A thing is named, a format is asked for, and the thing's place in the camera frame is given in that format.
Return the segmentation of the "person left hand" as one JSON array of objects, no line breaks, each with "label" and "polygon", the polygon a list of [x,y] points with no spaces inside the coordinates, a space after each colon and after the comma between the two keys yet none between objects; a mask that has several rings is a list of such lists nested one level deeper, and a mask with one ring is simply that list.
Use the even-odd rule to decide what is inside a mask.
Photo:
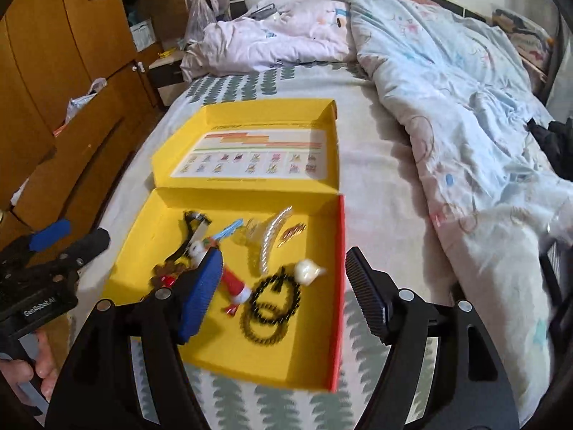
[{"label": "person left hand", "polygon": [[29,406],[32,405],[32,402],[20,388],[20,385],[30,382],[34,375],[37,375],[42,378],[41,394],[49,402],[58,376],[47,333],[44,329],[38,329],[35,331],[35,336],[39,351],[34,367],[22,360],[1,360],[1,373],[19,400]]}]

